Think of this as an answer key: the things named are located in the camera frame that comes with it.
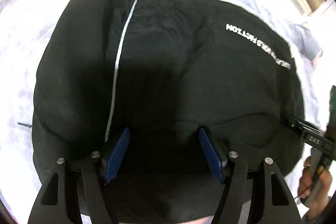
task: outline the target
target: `reflective strip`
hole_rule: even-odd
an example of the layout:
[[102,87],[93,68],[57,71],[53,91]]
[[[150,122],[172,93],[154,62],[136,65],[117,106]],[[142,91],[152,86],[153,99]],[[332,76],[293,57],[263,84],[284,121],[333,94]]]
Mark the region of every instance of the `reflective strip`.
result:
[[111,121],[112,121],[112,116],[113,116],[113,111],[114,111],[114,103],[116,100],[116,84],[117,84],[117,76],[118,76],[118,69],[119,69],[119,61],[120,61],[120,56],[121,56],[121,50],[123,48],[123,43],[124,43],[124,38],[127,30],[127,26],[131,20],[131,17],[134,12],[135,5],[138,0],[135,0],[132,9],[128,15],[128,18],[126,20],[126,23],[123,28],[123,32],[121,34],[120,42],[119,42],[119,47],[118,47],[118,52],[117,52],[117,58],[115,59],[115,65],[114,65],[114,75],[113,75],[113,86],[112,86],[112,101],[111,101],[111,110],[110,110],[110,117],[109,121],[107,123],[107,128],[106,128],[106,133],[105,133],[105,142],[109,140],[109,134],[110,134],[110,126],[111,126]]

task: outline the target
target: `silver screw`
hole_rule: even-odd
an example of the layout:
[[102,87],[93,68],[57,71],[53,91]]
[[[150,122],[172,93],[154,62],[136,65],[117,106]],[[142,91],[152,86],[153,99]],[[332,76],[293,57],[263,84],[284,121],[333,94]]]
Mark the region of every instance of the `silver screw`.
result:
[[271,158],[265,158],[265,162],[267,164],[272,164],[273,163],[273,160]]
[[64,158],[59,158],[56,163],[57,164],[63,164],[65,162],[65,159]]
[[235,151],[230,151],[230,152],[229,152],[229,156],[230,156],[231,158],[237,158],[237,157],[238,157],[238,153],[235,152]]
[[91,153],[91,158],[98,158],[100,156],[100,152],[99,151],[93,151],[92,153]]

